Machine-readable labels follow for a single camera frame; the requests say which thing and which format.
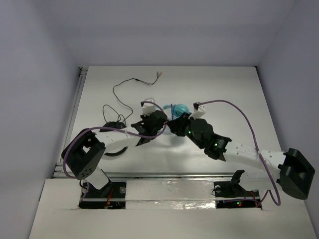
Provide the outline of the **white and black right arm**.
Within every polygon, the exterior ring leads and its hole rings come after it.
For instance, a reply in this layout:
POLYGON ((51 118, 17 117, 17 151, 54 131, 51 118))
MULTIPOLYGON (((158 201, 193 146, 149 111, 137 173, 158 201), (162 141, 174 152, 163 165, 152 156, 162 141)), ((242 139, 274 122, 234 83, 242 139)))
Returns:
POLYGON ((238 169, 229 181, 216 182, 215 196, 238 198, 253 190, 275 189, 295 199, 308 198, 315 169, 299 150, 290 148, 287 152, 278 152, 249 147, 216 134, 206 120, 193 119, 188 114, 169 120, 167 125, 171 133, 188 137, 214 160, 256 169, 255 172, 238 169))

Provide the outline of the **teal cat ear headphones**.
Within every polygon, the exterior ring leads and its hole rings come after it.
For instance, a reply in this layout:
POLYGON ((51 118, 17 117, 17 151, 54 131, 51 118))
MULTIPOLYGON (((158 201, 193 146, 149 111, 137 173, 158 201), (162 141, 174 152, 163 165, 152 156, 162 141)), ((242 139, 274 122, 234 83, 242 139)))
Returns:
POLYGON ((168 104, 163 106, 164 110, 170 109, 171 119, 175 120, 183 113, 189 113, 189 108, 184 104, 168 104))

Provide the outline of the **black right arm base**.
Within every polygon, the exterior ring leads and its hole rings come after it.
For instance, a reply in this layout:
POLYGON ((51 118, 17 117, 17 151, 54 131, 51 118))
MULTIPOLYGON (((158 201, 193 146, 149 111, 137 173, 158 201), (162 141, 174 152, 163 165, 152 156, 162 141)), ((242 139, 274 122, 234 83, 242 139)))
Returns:
POLYGON ((228 181, 215 181, 211 194, 217 209, 261 208, 259 191, 247 191, 240 186, 244 170, 237 170, 228 181))

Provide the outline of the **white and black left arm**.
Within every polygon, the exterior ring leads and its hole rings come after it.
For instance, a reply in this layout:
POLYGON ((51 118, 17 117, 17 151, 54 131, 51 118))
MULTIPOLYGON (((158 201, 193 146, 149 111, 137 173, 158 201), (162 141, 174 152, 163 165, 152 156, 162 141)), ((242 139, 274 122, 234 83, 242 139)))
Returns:
POLYGON ((125 147, 146 144, 165 129, 167 116, 162 111, 156 110, 141 118, 140 122, 122 129, 98 126, 80 131, 61 153, 65 175, 70 176, 66 170, 69 168, 77 180, 85 181, 88 193, 95 193, 96 197, 108 197, 113 186, 98 167, 102 156, 125 147))

